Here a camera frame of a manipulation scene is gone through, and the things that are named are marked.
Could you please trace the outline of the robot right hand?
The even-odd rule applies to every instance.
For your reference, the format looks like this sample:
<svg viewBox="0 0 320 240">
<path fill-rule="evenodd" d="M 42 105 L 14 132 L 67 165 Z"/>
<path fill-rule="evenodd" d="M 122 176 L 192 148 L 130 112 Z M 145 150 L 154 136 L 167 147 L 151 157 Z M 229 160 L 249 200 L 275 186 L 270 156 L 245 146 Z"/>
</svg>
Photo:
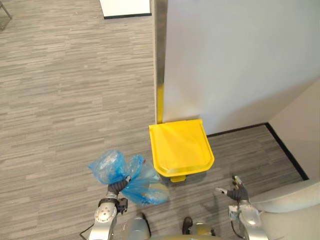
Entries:
<svg viewBox="0 0 320 240">
<path fill-rule="evenodd" d="M 221 187 L 216 187 L 215 190 L 238 203 L 242 201 L 248 202 L 250 199 L 248 191 L 246 190 L 242 180 L 237 175 L 232 176 L 232 184 L 234 186 L 232 190 L 226 190 Z"/>
</svg>

